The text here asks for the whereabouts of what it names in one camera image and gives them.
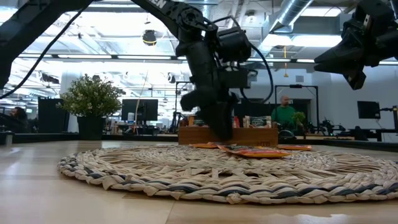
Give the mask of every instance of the box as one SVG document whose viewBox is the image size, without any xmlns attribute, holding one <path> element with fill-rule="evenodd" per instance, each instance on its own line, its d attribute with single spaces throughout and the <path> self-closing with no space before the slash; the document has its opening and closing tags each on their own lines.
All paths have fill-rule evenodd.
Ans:
<svg viewBox="0 0 398 224">
<path fill-rule="evenodd" d="M 210 128 L 180 127 L 178 131 L 178 144 L 199 144 L 208 142 L 221 142 Z M 276 128 L 233 128 L 232 140 L 226 144 L 242 146 L 268 146 L 278 145 L 278 129 Z"/>
</svg>

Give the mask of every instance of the black planter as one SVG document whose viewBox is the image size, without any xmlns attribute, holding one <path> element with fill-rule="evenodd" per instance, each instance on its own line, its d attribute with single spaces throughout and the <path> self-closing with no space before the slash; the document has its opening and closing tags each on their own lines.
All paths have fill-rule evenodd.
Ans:
<svg viewBox="0 0 398 224">
<path fill-rule="evenodd" d="M 105 119 L 97 116 L 77 117 L 81 140 L 101 140 Z"/>
</svg>

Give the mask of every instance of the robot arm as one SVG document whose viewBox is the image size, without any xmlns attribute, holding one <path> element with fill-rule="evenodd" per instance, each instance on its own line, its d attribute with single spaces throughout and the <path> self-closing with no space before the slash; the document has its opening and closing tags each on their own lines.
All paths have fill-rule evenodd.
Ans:
<svg viewBox="0 0 398 224">
<path fill-rule="evenodd" d="M 344 23 L 342 41 L 315 59 L 319 72 L 342 74 L 353 90 L 362 88 L 365 66 L 398 56 L 397 0 L 388 7 L 380 0 L 362 0 L 352 19 Z"/>
<path fill-rule="evenodd" d="M 231 113 L 237 97 L 229 88 L 249 88 L 249 70 L 226 71 L 222 62 L 244 62 L 251 55 L 246 34 L 237 27 L 218 32 L 198 9 L 169 0 L 132 0 L 162 21 L 179 40 L 176 55 L 186 56 L 195 90 L 182 97 L 185 111 L 199 107 L 199 117 L 220 139 L 232 137 Z M 12 61 L 63 13 L 84 9 L 92 0 L 29 0 L 0 26 L 0 88 L 10 76 Z"/>
</svg>

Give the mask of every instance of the person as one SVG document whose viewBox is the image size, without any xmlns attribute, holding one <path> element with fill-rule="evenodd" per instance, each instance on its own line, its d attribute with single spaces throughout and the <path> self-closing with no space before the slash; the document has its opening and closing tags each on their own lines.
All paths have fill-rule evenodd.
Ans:
<svg viewBox="0 0 398 224">
<path fill-rule="evenodd" d="M 280 106 L 272 111 L 271 120 L 272 127 L 276 128 L 277 123 L 285 126 L 294 126 L 293 114 L 295 109 L 289 106 L 289 97 L 282 96 L 280 98 Z"/>
<path fill-rule="evenodd" d="M 25 110 L 19 106 L 11 110 L 10 116 L 1 114 L 0 124 L 7 126 L 7 131 L 28 133 L 27 114 Z"/>
</svg>

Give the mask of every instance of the round woven mat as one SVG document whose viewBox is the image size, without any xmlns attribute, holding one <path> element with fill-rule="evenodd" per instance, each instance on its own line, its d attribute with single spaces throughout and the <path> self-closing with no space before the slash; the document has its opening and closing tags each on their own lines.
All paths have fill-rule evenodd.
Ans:
<svg viewBox="0 0 398 224">
<path fill-rule="evenodd" d="M 64 157 L 61 173 L 104 189 L 224 203 L 324 203 L 398 197 L 398 165 L 357 154 L 289 151 L 250 159 L 218 149 L 136 146 Z"/>
</svg>

